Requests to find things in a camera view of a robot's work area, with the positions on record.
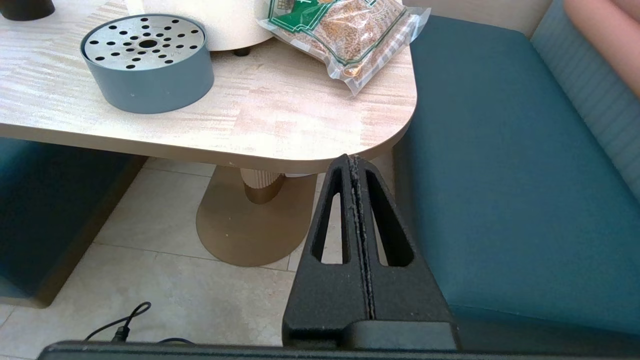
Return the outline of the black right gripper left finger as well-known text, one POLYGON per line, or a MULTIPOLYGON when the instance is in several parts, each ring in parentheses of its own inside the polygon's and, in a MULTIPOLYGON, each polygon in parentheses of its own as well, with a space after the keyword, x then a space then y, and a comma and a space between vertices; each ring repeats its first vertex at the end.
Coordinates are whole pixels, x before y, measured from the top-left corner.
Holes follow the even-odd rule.
POLYGON ((344 330, 367 321, 368 255, 362 239, 354 159, 343 154, 327 169, 282 318, 285 347, 338 347, 344 330), (322 261, 334 196, 339 196, 342 262, 322 261))

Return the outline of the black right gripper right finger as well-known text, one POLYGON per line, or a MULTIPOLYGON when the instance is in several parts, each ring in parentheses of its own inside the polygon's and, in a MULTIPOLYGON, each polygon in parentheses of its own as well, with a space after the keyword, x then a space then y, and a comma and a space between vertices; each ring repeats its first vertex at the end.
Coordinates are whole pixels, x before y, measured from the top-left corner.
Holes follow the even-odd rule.
POLYGON ((354 157, 354 199, 368 319, 453 325, 434 274, 381 173, 359 156, 354 157))

